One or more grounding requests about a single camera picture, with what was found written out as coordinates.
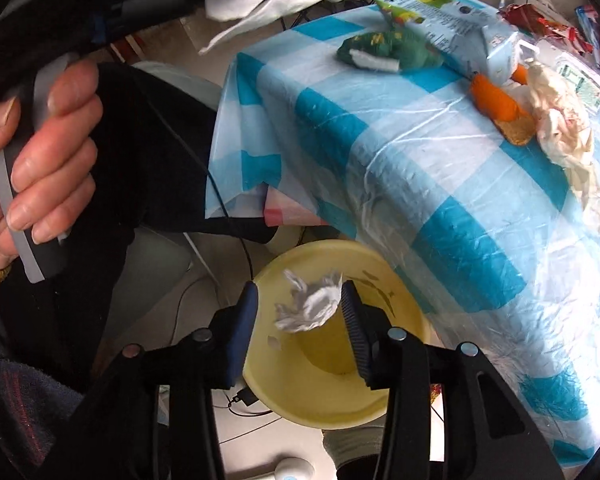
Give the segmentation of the person's left hand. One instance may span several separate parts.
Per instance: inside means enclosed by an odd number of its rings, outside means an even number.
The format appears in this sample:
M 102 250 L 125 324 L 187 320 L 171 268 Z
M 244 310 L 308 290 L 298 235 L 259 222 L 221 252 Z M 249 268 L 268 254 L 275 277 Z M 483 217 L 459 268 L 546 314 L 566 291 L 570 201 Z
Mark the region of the person's left hand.
M 36 244 L 46 243 L 68 232 L 90 202 L 97 157 L 90 133 L 102 118 L 97 85 L 97 65 L 84 58 L 50 88 L 48 117 L 12 166 L 17 196 L 7 212 L 0 206 L 0 270 L 17 255 L 10 232 L 29 230 Z M 20 112 L 17 99 L 0 102 L 0 151 L 12 140 Z

